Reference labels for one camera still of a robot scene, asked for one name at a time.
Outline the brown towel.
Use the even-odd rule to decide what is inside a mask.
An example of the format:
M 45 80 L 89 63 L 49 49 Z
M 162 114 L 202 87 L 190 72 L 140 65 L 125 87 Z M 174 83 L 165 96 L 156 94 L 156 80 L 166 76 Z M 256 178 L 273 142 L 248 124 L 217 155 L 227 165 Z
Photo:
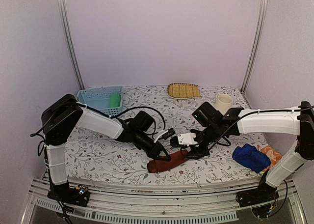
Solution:
M 171 170 L 185 163 L 187 161 L 187 154 L 188 151 L 184 149 L 170 154 L 170 161 L 151 160 L 147 164 L 147 170 L 149 173 L 160 173 Z

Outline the green microfiber towel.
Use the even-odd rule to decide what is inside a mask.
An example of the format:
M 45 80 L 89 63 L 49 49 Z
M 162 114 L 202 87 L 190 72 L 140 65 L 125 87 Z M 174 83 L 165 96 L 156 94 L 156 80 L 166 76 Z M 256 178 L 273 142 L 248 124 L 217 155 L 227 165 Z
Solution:
M 110 108 L 118 108 L 121 104 L 121 94 L 113 93 L 110 95 L 109 107 Z

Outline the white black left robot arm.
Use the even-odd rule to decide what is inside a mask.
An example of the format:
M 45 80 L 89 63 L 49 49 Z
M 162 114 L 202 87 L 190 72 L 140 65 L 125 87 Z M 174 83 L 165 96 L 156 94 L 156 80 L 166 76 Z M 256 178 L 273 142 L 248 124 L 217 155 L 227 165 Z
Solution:
M 72 94 L 66 94 L 42 113 L 41 131 L 46 144 L 47 167 L 57 197 L 62 201 L 69 201 L 73 197 L 72 189 L 66 185 L 65 144 L 76 128 L 94 131 L 118 142 L 132 143 L 153 160 L 171 161 L 159 138 L 172 136 L 173 130 L 163 129 L 153 139 L 147 130 L 154 119 L 145 112 L 147 106 L 139 106 L 138 109 L 140 111 L 135 117 L 121 119 L 120 114 L 107 115 L 78 102 Z

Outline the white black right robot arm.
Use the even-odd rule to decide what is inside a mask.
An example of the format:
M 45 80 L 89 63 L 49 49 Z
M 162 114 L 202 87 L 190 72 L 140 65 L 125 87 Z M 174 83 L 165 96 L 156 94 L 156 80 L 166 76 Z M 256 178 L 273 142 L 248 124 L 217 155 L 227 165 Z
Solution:
M 268 142 L 284 152 L 280 162 L 264 173 L 254 190 L 257 202 L 265 202 L 281 182 L 314 158 L 314 107 L 307 101 L 286 109 L 230 108 L 225 114 L 205 102 L 192 116 L 203 130 L 190 130 L 170 140 L 172 147 L 190 147 L 188 158 L 208 155 L 223 137 L 250 133 L 265 134 Z

